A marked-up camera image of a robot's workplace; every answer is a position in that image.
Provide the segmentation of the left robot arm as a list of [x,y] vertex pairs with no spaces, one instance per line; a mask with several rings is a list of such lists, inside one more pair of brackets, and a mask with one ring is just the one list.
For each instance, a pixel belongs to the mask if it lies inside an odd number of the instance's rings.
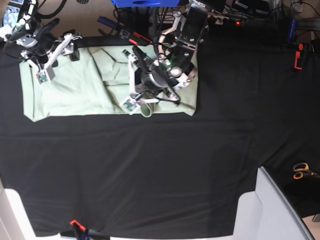
[[224,0],[190,0],[186,12],[173,12],[171,27],[156,32],[153,41],[121,28],[119,35],[133,44],[128,59],[129,95],[121,107],[130,115],[153,104],[180,105],[178,90],[186,88],[197,75],[192,57],[208,31],[210,13],[222,13]]

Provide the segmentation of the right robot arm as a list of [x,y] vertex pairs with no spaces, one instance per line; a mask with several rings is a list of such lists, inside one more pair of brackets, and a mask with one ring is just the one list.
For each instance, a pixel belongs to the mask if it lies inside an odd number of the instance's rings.
[[27,62],[35,71],[40,84],[54,79],[53,68],[58,66],[59,56],[68,56],[72,62],[80,59],[76,40],[82,35],[69,30],[60,37],[52,34],[60,22],[57,14],[66,1],[51,14],[39,13],[42,4],[37,0],[10,0],[6,6],[0,39],[4,42],[3,53]]

